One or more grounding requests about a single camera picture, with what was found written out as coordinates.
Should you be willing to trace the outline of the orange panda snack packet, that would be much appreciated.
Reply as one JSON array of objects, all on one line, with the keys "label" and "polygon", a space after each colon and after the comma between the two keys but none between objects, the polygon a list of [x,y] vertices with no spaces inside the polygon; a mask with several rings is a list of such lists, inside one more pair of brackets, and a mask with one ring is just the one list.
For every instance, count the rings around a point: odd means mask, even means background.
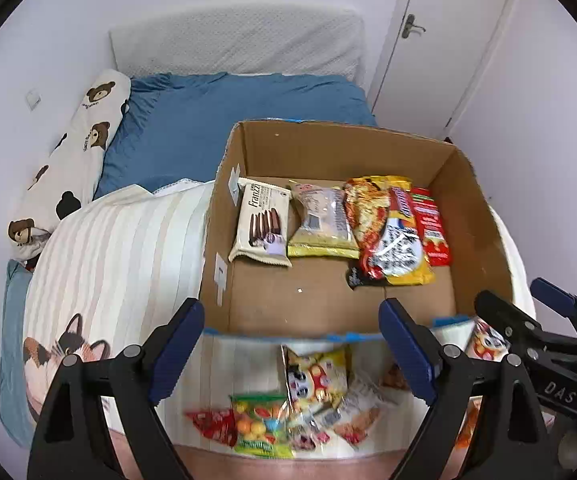
[{"label": "orange panda snack packet", "polygon": [[508,341],[484,320],[475,318],[465,353],[472,359],[499,362],[508,351]]}]

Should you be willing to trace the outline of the white cookie packet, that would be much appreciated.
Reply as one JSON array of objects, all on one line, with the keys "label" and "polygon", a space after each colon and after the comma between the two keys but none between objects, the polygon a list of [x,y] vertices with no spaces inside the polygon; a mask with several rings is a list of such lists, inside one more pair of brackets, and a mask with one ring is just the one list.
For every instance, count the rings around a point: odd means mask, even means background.
[{"label": "white cookie packet", "polygon": [[352,372],[342,400],[320,416],[320,425],[358,451],[380,417],[398,405],[366,374]]}]

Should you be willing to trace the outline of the small red snack packet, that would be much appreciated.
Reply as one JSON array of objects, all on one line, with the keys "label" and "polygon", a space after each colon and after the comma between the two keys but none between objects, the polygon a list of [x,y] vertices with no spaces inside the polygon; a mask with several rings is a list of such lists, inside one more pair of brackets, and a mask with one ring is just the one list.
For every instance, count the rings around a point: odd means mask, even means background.
[{"label": "small red snack packet", "polygon": [[186,411],[184,416],[205,438],[233,448],[238,441],[238,430],[231,408],[210,408],[209,410]]}]

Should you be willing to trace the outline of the yellow Sedaap noodle packet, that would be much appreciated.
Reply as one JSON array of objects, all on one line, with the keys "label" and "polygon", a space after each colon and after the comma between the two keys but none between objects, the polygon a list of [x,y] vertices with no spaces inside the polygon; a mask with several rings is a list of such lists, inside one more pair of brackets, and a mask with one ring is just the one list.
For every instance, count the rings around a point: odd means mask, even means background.
[{"label": "yellow Sedaap noodle packet", "polygon": [[344,186],[346,218],[359,248],[347,284],[418,286],[435,280],[412,210],[411,180],[352,178]]}]

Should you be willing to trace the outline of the green candy packet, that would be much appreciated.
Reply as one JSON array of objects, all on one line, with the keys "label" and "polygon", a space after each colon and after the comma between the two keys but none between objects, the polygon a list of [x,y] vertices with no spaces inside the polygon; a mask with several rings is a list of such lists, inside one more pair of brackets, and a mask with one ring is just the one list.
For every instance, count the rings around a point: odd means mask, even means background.
[{"label": "green candy packet", "polygon": [[232,394],[230,400],[236,430],[235,452],[274,460],[294,456],[287,431],[289,402],[284,393],[239,393]]}]

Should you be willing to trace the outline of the yellow panda snack packet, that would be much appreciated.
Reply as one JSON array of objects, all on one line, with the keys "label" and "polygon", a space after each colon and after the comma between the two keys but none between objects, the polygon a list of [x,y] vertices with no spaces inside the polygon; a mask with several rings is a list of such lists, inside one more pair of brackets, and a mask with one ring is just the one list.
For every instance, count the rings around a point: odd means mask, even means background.
[{"label": "yellow panda snack packet", "polygon": [[282,347],[288,400],[294,413],[336,408],[348,389],[351,350],[347,346],[302,356]]}]

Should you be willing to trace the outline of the yellow clear snack packet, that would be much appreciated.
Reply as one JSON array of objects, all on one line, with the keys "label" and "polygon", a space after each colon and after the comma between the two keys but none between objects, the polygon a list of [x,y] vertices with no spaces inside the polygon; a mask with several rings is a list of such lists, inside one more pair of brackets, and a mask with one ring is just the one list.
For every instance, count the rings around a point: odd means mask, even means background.
[{"label": "yellow clear snack packet", "polygon": [[312,183],[291,182],[302,223],[287,243],[287,255],[358,259],[360,249],[346,217],[345,192]]}]

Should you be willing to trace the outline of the white chocolate biscuit packet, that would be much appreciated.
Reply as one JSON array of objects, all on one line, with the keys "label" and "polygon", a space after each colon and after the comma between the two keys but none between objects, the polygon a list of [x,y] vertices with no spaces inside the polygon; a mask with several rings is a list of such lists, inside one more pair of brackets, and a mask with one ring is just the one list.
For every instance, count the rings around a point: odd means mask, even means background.
[{"label": "white chocolate biscuit packet", "polygon": [[291,192],[287,188],[249,178],[238,179],[238,185],[243,197],[229,261],[246,257],[260,263],[290,268],[287,227]]}]

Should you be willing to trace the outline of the brown cake packet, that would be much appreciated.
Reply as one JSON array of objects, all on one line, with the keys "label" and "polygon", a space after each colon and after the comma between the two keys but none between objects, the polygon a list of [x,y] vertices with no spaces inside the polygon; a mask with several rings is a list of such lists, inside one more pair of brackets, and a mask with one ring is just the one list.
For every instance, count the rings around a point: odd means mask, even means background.
[{"label": "brown cake packet", "polygon": [[397,363],[394,363],[381,379],[381,386],[401,391],[409,391],[410,387],[403,371]]}]

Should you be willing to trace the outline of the pale green snack packet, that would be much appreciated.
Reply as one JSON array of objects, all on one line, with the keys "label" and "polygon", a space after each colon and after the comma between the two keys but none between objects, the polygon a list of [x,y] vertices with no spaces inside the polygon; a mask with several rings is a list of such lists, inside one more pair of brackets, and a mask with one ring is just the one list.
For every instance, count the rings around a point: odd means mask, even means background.
[{"label": "pale green snack packet", "polygon": [[287,423],[288,442],[293,452],[316,452],[327,446],[332,438],[321,422],[319,412],[300,412]]}]

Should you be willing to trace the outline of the teal blanket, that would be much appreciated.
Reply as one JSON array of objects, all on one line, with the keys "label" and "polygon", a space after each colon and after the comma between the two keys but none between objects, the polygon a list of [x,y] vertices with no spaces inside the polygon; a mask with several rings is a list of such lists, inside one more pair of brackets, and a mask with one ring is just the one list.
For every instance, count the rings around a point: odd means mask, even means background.
[{"label": "teal blanket", "polygon": [[31,273],[10,260],[2,307],[0,353],[0,421],[21,448],[31,447],[34,422],[27,405],[23,361],[23,326],[26,293]]}]

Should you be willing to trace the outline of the striped pink cat blanket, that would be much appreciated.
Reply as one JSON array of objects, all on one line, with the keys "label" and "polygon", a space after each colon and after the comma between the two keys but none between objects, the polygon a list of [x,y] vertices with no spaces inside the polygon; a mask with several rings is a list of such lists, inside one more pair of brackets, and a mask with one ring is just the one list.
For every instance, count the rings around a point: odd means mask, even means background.
[{"label": "striped pink cat blanket", "polygon": [[272,266],[229,254],[238,207],[223,185],[156,195],[131,185],[90,203],[49,237],[27,289],[23,378],[38,414],[68,348],[86,360],[113,358],[146,341],[188,298],[205,309],[205,334],[158,414],[179,450],[206,448],[185,414],[223,406],[231,393],[282,387],[281,350],[351,348],[354,370],[380,380],[392,365],[377,309],[397,298],[420,323],[471,315],[459,292],[468,266],[436,271],[427,285],[358,287],[348,263],[297,258]]}]

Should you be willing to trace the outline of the cardboard milk box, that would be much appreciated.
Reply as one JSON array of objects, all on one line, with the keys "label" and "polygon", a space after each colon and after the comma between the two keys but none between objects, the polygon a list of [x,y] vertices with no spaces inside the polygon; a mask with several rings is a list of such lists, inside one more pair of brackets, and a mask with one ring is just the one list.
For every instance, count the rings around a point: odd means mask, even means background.
[{"label": "cardboard milk box", "polygon": [[209,203],[200,302],[223,334],[377,331],[399,300],[421,324],[514,300],[499,226],[459,148],[333,122],[239,122]]}]

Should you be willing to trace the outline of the bear print long pillow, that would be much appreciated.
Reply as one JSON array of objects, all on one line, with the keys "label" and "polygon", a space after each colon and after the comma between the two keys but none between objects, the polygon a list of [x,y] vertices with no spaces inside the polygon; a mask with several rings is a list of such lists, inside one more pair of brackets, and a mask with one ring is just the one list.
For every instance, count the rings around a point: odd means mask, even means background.
[{"label": "bear print long pillow", "polygon": [[8,224],[15,260],[37,257],[60,222],[92,202],[106,150],[124,117],[130,92],[131,79],[117,70],[103,70],[84,92]]}]

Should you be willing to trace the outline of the grey quilted pillow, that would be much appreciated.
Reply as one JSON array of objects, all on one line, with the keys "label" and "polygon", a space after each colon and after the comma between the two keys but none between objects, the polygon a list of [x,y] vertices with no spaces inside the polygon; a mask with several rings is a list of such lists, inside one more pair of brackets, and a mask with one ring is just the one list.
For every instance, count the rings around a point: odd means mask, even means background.
[{"label": "grey quilted pillow", "polygon": [[317,75],[357,82],[365,28],[351,9],[281,2],[197,6],[110,30],[118,70],[131,77]]}]

